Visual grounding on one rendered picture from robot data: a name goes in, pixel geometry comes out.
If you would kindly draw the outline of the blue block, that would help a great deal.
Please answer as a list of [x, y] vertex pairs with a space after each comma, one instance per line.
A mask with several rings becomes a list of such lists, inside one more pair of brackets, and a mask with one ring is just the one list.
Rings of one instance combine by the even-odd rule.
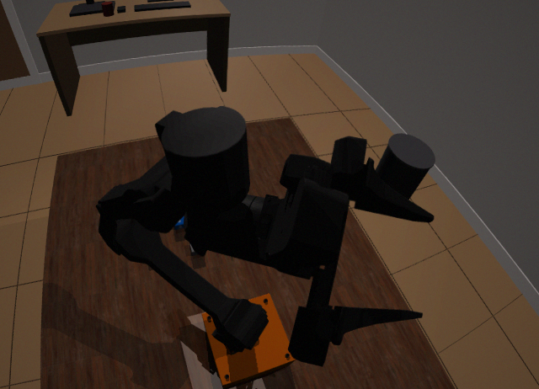
[[179, 223], [176, 224], [176, 225], [174, 226], [174, 228], [175, 228], [175, 230], [180, 229], [180, 228], [184, 228], [184, 216], [183, 216], [183, 218], [179, 221]]

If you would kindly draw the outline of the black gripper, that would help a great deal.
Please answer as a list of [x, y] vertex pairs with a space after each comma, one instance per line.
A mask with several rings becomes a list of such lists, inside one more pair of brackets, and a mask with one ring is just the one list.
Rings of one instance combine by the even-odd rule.
[[[366, 139], [353, 136], [334, 141], [331, 160], [334, 172], [330, 188], [347, 194], [358, 210], [416, 222], [433, 221], [431, 213], [382, 181], [374, 169], [373, 159], [369, 157], [364, 164], [366, 147]], [[243, 228], [241, 254], [243, 260], [272, 267], [249, 253], [254, 237], [266, 239], [269, 234], [273, 217], [262, 213], [264, 201], [268, 197], [279, 199], [270, 194], [265, 198], [258, 196], [250, 206]], [[329, 342], [341, 345], [345, 333], [378, 323], [406, 321], [423, 316], [422, 312], [399, 309], [349, 306], [334, 306], [332, 309], [328, 304], [338, 260], [339, 253], [334, 262], [324, 269], [313, 267], [307, 307], [298, 307], [288, 350], [292, 358], [301, 362], [323, 367]]]

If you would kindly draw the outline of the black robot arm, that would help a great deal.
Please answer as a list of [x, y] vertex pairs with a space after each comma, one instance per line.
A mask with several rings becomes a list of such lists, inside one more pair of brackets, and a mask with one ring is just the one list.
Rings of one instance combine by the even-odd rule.
[[[159, 235], [184, 216], [184, 239], [200, 256], [209, 250], [243, 259], [243, 228], [258, 197], [248, 194], [245, 119], [219, 106], [175, 110], [155, 126], [165, 156], [140, 179], [115, 186], [98, 201], [99, 234], [116, 254], [148, 264], [209, 314], [216, 327], [212, 336], [231, 354], [252, 349], [269, 322], [266, 310], [225, 296], [166, 248]], [[252, 257], [308, 280], [313, 267], [334, 262], [350, 199], [330, 188], [333, 172], [329, 162], [291, 153], [280, 177], [286, 196], [265, 199], [262, 213], [273, 220], [266, 239], [253, 238]]]

